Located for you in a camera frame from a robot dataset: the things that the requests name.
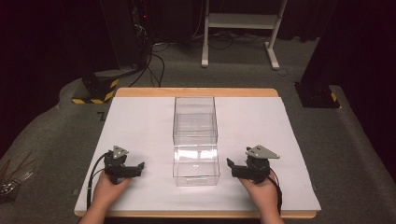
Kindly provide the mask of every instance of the clear plastic box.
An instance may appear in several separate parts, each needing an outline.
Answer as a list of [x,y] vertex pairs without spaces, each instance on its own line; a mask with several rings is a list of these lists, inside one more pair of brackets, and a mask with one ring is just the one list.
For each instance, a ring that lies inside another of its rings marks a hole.
[[174,179],[178,187],[213,186],[219,181],[219,157],[216,146],[195,150],[175,147]]
[[176,147],[217,144],[218,125],[213,96],[175,98],[173,138]]
[[177,186],[217,185],[218,126],[213,96],[175,98],[173,138]]

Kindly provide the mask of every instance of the shelf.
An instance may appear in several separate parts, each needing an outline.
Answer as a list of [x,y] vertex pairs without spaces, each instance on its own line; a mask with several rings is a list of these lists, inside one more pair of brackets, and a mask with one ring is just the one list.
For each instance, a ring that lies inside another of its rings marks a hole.
[[208,27],[274,29],[276,15],[210,13]]

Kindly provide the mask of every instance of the white metal stand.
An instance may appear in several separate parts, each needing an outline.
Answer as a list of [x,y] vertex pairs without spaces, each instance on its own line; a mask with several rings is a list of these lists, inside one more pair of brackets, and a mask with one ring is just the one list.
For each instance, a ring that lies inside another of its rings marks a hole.
[[273,47],[287,2],[288,0],[282,0],[282,3],[280,5],[280,10],[275,15],[257,15],[257,14],[209,13],[209,0],[206,0],[205,34],[204,34],[204,45],[202,51],[202,67],[209,66],[209,57],[208,57],[209,27],[221,27],[221,28],[273,30],[270,41],[265,42],[265,49],[268,52],[268,56],[270,58],[273,69],[278,70],[279,63],[277,62]]

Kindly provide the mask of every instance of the black curtain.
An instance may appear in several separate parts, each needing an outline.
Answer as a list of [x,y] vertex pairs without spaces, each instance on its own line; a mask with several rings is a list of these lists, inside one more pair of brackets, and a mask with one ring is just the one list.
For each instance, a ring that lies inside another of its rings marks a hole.
[[289,0],[279,28],[278,38],[301,41],[321,37],[338,0]]
[[318,42],[301,85],[342,87],[376,153],[396,179],[396,22],[393,0],[341,0]]

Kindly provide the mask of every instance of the yellow and black tape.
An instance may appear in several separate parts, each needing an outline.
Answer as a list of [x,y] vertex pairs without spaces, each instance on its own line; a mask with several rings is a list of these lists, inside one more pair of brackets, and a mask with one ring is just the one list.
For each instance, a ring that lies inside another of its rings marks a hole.
[[337,96],[334,94],[334,92],[332,92],[332,100],[333,100],[334,102],[337,101]]
[[113,97],[118,82],[119,80],[115,79],[108,85],[108,88],[101,90],[103,92],[101,97],[74,97],[73,103],[77,105],[106,104],[110,101],[111,97]]

